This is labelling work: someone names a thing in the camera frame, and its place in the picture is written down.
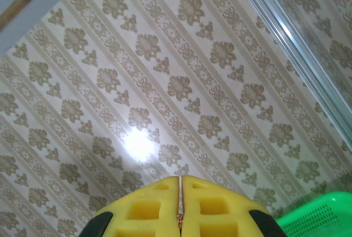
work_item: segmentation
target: metal strip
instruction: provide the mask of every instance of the metal strip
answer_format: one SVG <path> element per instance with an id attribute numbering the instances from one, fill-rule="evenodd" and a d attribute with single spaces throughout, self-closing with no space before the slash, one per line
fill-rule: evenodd
<path id="1" fill-rule="evenodd" d="M 277 0 L 249 0 L 352 152 L 352 109 Z"/>

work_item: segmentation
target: damask floral pattern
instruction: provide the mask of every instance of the damask floral pattern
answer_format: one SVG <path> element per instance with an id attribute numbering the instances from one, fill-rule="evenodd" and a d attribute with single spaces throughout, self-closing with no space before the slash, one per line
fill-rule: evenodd
<path id="1" fill-rule="evenodd" d="M 331 0 L 342 21 L 345 1 Z M 291 2 L 350 71 L 352 47 L 325 2 Z M 170 175 L 213 181 L 277 217 L 352 190 L 350 149 L 247 0 L 62 0 L 0 74 L 10 236 L 77 236 L 101 207 Z"/>

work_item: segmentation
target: green basket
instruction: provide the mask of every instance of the green basket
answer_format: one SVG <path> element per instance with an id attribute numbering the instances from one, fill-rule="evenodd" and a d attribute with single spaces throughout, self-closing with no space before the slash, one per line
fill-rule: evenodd
<path id="1" fill-rule="evenodd" d="M 325 194 L 277 223 L 288 237 L 352 237 L 352 194 Z"/>

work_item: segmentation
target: patterned wallpaper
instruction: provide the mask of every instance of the patterned wallpaper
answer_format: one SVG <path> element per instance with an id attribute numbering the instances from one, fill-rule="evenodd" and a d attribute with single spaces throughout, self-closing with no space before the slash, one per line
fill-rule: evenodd
<path id="1" fill-rule="evenodd" d="M 352 108 L 352 0 L 278 0 Z"/>
<path id="2" fill-rule="evenodd" d="M 0 235 L 78 236 L 170 175 L 275 217 L 352 192 L 352 154 L 247 0 L 61 0 L 0 72 Z"/>

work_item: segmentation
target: wallpaper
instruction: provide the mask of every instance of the wallpaper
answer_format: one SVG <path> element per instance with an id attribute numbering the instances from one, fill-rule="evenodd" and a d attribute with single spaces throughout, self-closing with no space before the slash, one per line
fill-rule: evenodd
<path id="1" fill-rule="evenodd" d="M 352 0 L 278 0 L 352 108 Z"/>
<path id="2" fill-rule="evenodd" d="M 0 61 L 0 235 L 78 236 L 170 175 L 275 217 L 352 192 L 352 153 L 248 0 L 61 0 Z"/>

